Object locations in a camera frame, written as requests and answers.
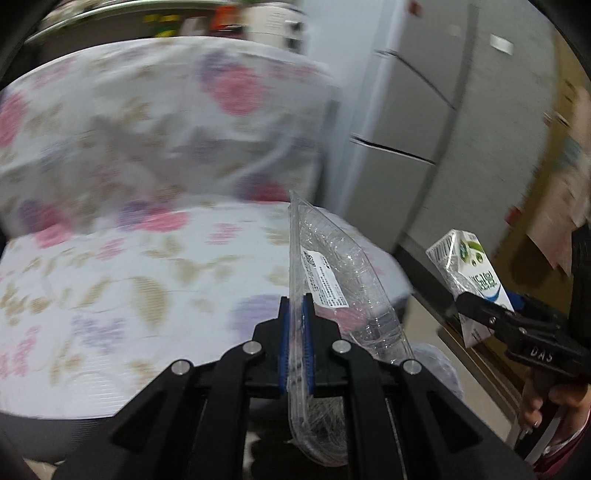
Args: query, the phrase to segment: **white refrigerator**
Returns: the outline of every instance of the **white refrigerator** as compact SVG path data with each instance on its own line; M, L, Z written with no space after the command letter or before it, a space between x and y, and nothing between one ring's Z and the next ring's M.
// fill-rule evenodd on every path
M341 88L321 203L392 251L455 120L469 0L301 0L304 54Z

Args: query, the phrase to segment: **metal screw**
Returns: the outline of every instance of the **metal screw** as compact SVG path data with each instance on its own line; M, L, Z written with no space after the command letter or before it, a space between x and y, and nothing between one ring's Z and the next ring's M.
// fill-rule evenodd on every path
M259 342L250 341L242 345L242 350L248 355L255 355L262 350L262 345Z
M423 366L416 360L407 360L402 364L402 368L409 375L417 375L423 370Z
M191 364L186 360L177 360L170 369L175 375L184 375L191 370Z
M347 353L351 350L351 344L347 340L337 340L333 343L333 350L337 353Z

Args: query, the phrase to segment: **white label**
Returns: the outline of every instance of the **white label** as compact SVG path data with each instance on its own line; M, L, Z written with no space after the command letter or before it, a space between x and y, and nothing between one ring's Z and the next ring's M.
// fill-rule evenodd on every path
M349 306L323 254L302 248L301 264L306 272L314 303L329 309L343 309Z

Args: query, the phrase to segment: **refrigerator door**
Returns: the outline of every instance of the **refrigerator door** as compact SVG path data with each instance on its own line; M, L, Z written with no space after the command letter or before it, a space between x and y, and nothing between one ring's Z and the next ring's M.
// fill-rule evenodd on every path
M360 140L434 161L452 107L390 54L373 55L353 122Z
M394 29L384 50L410 65L453 104L464 55L469 0L420 0L413 5L404 13L401 36L397 34L400 29Z
M353 168L339 213L378 247L391 252L434 166L359 142L350 146Z

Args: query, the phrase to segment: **chair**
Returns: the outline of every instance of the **chair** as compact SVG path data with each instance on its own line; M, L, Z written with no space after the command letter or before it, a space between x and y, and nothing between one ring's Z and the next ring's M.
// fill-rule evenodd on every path
M177 358L217 360L288 294L288 192L313 199L330 76L206 37L26 74L0 108L0 427L62 460ZM393 305L410 286L343 220Z

